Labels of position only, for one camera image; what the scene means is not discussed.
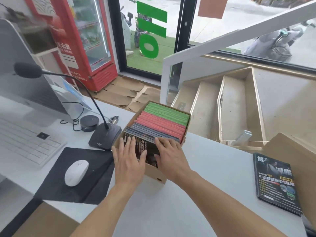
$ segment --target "refrigerator glass door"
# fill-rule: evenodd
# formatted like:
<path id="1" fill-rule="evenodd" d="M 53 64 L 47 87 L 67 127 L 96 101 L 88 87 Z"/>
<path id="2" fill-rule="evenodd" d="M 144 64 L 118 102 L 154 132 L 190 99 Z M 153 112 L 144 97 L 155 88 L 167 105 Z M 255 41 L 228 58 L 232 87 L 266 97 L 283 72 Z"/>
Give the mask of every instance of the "refrigerator glass door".
<path id="1" fill-rule="evenodd" d="M 111 59 L 99 0 L 68 0 L 81 42 L 95 71 Z"/>

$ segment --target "green letter o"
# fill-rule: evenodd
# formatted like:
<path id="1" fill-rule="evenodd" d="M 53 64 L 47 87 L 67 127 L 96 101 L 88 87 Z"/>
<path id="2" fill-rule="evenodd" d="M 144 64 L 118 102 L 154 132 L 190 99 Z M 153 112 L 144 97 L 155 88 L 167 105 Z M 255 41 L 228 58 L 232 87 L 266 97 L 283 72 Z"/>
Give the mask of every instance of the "green letter o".
<path id="1" fill-rule="evenodd" d="M 154 49 L 152 51 L 147 50 L 145 48 L 145 43 L 152 45 Z M 154 59 L 158 56 L 159 46 L 158 42 L 153 36 L 150 36 L 148 34 L 141 35 L 139 38 L 139 48 L 142 51 L 143 55 L 148 58 Z"/>

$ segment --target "monitor stand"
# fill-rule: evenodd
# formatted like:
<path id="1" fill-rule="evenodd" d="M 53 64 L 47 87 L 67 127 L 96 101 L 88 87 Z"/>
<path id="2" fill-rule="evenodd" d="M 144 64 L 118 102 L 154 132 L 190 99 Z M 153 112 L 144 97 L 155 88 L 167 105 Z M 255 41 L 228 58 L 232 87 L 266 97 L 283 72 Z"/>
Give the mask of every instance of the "monitor stand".
<path id="1" fill-rule="evenodd" d="M 23 116 L 23 120 L 28 121 L 34 125 L 38 125 L 40 127 L 49 127 L 57 120 L 57 118 L 33 109 Z"/>

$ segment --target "keyboard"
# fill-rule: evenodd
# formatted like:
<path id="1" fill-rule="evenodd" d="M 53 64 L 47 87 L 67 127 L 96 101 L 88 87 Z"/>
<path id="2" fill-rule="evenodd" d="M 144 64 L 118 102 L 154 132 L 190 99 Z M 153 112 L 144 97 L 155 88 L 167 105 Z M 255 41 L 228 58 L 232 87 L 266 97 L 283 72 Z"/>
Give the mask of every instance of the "keyboard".
<path id="1" fill-rule="evenodd" d="M 42 167 L 67 141 L 27 123 L 0 118 L 0 146 Z"/>

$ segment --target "person's left hand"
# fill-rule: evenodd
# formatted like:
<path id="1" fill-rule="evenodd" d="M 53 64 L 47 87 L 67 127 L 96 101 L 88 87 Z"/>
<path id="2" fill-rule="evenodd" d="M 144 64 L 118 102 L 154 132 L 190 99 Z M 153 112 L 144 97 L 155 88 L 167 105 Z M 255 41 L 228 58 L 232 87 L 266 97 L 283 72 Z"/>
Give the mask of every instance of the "person's left hand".
<path id="1" fill-rule="evenodd" d="M 132 191 L 132 193 L 143 180 L 147 155 L 147 150 L 144 150 L 138 162 L 135 147 L 135 137 L 132 139 L 128 137 L 125 147 L 123 138 L 120 138 L 118 150 L 114 146 L 112 147 L 115 164 L 115 184 Z"/>

